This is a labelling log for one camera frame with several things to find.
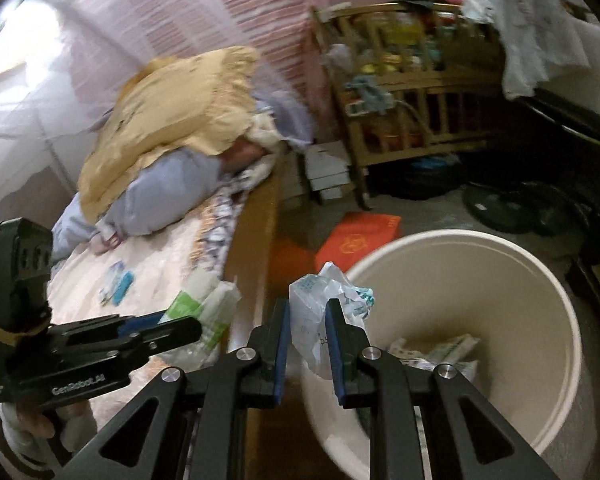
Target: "beige trash bin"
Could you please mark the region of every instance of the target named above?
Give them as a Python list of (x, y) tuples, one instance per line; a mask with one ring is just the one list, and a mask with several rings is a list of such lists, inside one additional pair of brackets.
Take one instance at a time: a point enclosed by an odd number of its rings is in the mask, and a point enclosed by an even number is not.
[[(405, 337), (414, 348), (470, 333), (483, 393), (539, 453), (571, 409), (580, 377), (580, 330), (564, 289), (536, 257), (475, 231), (430, 231), (401, 238), (347, 273), (373, 288), (372, 345)], [(354, 410), (343, 410), (307, 368), (302, 392), (315, 434), (354, 480), (369, 478), (369, 440)]]

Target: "silver screw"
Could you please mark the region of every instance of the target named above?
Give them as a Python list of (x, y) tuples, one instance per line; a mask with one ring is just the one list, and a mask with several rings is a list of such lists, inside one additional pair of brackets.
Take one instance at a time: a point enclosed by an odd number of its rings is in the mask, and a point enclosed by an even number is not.
[(180, 370), (177, 368), (165, 368), (160, 374), (160, 378), (165, 383), (174, 383), (180, 378)]
[(447, 364), (440, 365), (437, 370), (438, 375), (443, 379), (453, 379), (458, 373), (458, 370), (453, 368), (452, 365)]
[(379, 359), (382, 355), (382, 350), (376, 348), (375, 346), (368, 346), (362, 351), (362, 357), (365, 359), (369, 359), (370, 361), (375, 361)]
[(240, 348), (235, 353), (235, 356), (240, 359), (240, 361), (251, 361), (254, 357), (256, 357), (256, 351), (253, 348), (245, 346)]

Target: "yellow pillow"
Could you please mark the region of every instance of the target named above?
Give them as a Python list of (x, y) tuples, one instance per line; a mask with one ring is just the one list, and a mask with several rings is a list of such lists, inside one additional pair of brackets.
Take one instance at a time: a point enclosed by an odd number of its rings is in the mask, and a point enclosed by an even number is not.
[(95, 223), (161, 155), (183, 146), (205, 155), (229, 148), (251, 125), (249, 78), (257, 60), (255, 49), (232, 46), (170, 62), (130, 89), (125, 85), (128, 93), (121, 94), (80, 172), (87, 221)]

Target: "red box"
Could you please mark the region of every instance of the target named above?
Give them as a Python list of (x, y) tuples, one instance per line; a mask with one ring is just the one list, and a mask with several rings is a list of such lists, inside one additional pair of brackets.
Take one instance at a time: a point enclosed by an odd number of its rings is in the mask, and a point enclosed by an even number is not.
[(333, 262), (346, 272), (367, 254), (400, 236), (399, 216), (346, 213), (315, 255), (316, 271), (326, 262)]

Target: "gold logo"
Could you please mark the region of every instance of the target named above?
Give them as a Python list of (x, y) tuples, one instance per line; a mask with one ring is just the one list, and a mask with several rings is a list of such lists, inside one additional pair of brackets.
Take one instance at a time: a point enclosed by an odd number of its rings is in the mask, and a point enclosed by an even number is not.
[(351, 254), (364, 249), (367, 246), (364, 235), (347, 235), (340, 245), (340, 251), (344, 254)]

